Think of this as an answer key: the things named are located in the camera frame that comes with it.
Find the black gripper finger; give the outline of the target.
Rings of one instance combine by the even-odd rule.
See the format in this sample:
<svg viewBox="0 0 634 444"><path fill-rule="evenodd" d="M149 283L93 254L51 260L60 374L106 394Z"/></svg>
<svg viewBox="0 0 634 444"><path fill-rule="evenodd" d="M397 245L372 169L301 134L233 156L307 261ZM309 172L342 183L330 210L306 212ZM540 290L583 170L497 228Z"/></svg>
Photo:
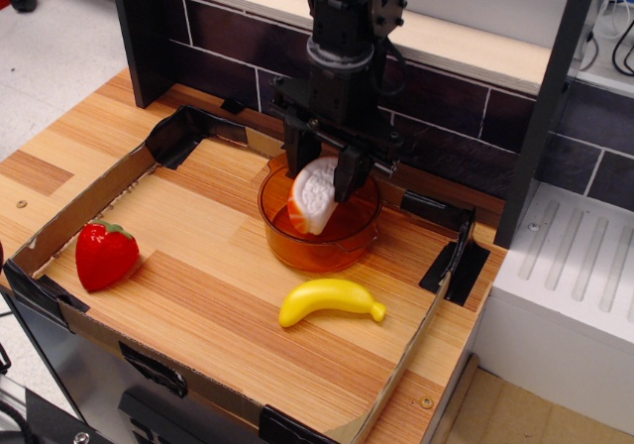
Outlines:
<svg viewBox="0 0 634 444"><path fill-rule="evenodd" d="M283 147L286 152L289 176L296 178L322 151L318 140L308 123L295 112L287 112L283 119Z"/></svg>
<svg viewBox="0 0 634 444"><path fill-rule="evenodd" d="M368 178L372 161L363 151L347 146L339 152L334 172L335 201L347 202Z"/></svg>

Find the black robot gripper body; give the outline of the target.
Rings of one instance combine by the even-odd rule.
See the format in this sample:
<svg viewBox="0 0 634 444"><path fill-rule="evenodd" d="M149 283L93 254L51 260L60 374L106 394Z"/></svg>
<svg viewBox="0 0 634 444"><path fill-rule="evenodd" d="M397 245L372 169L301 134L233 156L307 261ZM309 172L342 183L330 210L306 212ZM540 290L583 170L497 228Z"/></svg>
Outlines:
<svg viewBox="0 0 634 444"><path fill-rule="evenodd" d="M353 146L370 157L372 167L396 170L403 139L378 109L369 65L336 71L313 63L306 78L278 76L271 86L271 109L278 117L295 112L322 146L337 152Z"/></svg>

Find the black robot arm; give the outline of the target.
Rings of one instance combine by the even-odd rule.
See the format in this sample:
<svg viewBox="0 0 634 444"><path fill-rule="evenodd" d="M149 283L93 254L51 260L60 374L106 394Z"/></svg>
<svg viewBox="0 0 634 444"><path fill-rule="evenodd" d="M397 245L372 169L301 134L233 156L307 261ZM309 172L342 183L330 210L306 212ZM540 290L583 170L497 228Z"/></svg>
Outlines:
<svg viewBox="0 0 634 444"><path fill-rule="evenodd" d="M374 167L393 173L402 137L380 113L383 97L402 84L384 84L386 61L401 69L402 54L389 34L403 25L406 0L308 0L313 20L306 43L307 78L276 77L271 109L283 121L283 148L291 176L322 153L338 152L335 200L344 203Z"/></svg>

